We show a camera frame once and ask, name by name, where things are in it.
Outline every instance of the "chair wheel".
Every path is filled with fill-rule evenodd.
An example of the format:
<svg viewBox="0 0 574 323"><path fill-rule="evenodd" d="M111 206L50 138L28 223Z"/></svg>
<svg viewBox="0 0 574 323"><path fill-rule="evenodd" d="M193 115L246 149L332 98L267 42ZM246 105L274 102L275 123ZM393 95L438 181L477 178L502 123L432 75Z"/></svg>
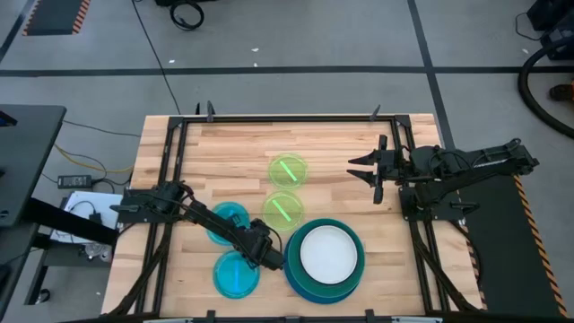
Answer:
<svg viewBox="0 0 574 323"><path fill-rule="evenodd" d="M36 300L36 304L40 304L46 302L50 299L50 291L46 288L39 291L38 299Z"/></svg>

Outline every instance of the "black mat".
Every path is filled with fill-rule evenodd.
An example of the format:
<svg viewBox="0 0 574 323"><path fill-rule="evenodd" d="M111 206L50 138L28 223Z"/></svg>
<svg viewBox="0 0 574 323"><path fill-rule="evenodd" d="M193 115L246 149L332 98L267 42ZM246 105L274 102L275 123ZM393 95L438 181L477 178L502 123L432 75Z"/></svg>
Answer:
<svg viewBox="0 0 574 323"><path fill-rule="evenodd" d="M24 36L72 35L80 32L90 0L39 0L30 11Z"/></svg>
<svg viewBox="0 0 574 323"><path fill-rule="evenodd" d="M515 180L495 177L460 191L481 208L469 214L470 237L483 262L484 300L489 312L560 317L565 314L542 242Z"/></svg>

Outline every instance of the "hazard stripe tape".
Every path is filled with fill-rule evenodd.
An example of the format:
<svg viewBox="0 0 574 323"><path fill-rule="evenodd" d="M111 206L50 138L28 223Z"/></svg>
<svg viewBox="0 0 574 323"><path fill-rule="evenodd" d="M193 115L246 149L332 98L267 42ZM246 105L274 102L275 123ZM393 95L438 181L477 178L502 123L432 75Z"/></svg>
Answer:
<svg viewBox="0 0 574 323"><path fill-rule="evenodd" d="M28 22L26 22L26 26L24 26L24 30L22 31L22 36L28 36L28 27L30 27L30 22L32 21L32 18L34 17L34 14L36 13L36 10L38 9L38 4L41 1L42 0L38 0L36 2L36 4L34 4L34 6L32 7L32 10L30 10L30 16L28 17Z"/></svg>
<svg viewBox="0 0 574 323"><path fill-rule="evenodd" d="M88 9L90 8L90 0L83 0L82 4L80 4L80 10L78 14L75 16L74 26L72 27L72 33L75 35L80 32L82 28L83 20L86 18L86 14L88 13Z"/></svg>
<svg viewBox="0 0 574 323"><path fill-rule="evenodd" d="M564 304L564 300L562 299L562 295L560 293L560 288L558 288L558 284L556 283L556 277L554 276L554 272L552 271L552 267L550 266L550 260L548 259L548 254L546 253L546 249L544 248L544 244L542 243L542 237L540 236L540 232L538 231L538 227L536 226L535 218L532 215L532 211L530 210L530 204L526 199L526 193L524 188L522 187L522 183L520 182L520 177L515 176L514 182L518 189L518 195L520 196L520 200L522 202L522 206L524 207L524 214L526 215L526 220L530 225L530 231L532 232L532 236L535 240L536 246L538 247L538 254L540 254L540 259L542 261L542 265L546 271L546 276L548 277L550 287L552 288L552 292L554 293L554 299L558 305L558 312L565 318L568 317L568 312L566 311L566 305Z"/></svg>
<svg viewBox="0 0 574 323"><path fill-rule="evenodd" d="M468 228L465 225L461 225L460 227L463 229L463 231L468 233ZM478 271L478 262L476 261L476 254L474 253L473 245L470 243L470 241L467 239L465 239L465 240L466 240L466 248L468 249L468 255L470 256L470 262L473 265L474 278L478 282L478 275L480 273ZM488 307L486 306L486 298L484 298L484 292L483 292L483 289L481 288L481 286L478 286L478 292L481 295L481 302L483 303L483 310L487 310Z"/></svg>

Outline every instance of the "power adapter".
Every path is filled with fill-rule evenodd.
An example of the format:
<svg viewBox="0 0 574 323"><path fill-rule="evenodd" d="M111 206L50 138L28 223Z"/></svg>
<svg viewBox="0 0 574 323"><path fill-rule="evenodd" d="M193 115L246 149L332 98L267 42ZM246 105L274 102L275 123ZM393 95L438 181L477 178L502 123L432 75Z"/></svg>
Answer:
<svg viewBox="0 0 574 323"><path fill-rule="evenodd" d="M59 189L91 188L91 175L63 175L57 177Z"/></svg>

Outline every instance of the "gray floor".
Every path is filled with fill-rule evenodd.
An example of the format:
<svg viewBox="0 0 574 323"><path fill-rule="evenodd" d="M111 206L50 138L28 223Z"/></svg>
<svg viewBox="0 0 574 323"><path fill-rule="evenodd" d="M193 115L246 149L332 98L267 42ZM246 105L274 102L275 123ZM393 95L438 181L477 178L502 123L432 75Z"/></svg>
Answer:
<svg viewBox="0 0 574 323"><path fill-rule="evenodd" d="M520 66L540 48L514 33L514 17L534 0L416 0L435 66ZM25 0L0 1L0 43ZM205 24L197 32L175 28L153 0L138 4L166 68L390 65L422 66L407 0L219 0L202 4ZM535 33L527 20L523 32ZM546 58L539 65L557 65ZM92 0L74 36L24 37L19 32L0 70L157 68L129 0ZM574 309L574 142L554 133L526 109L515 74L439 74L455 143L462 149L520 137L541 166L524 178L535 219L567 308ZM568 74L531 77L536 98L574 125L574 106L548 101L546 91L569 83ZM169 75L183 113L211 100L218 113L435 113L425 74L193 74ZM161 76L0 77L0 103L57 104L66 119L137 133L145 115L175 114ZM64 125L58 144L101 160L108 168L134 162L138 141ZM56 151L44 172L85 173ZM126 175L114 175L122 180ZM97 188L107 191L109 188ZM34 196L52 204L69 192L41 179ZM108 272L55 268L45 286L53 299L22 306L39 252L31 254L4 322L52 322L100 313Z"/></svg>

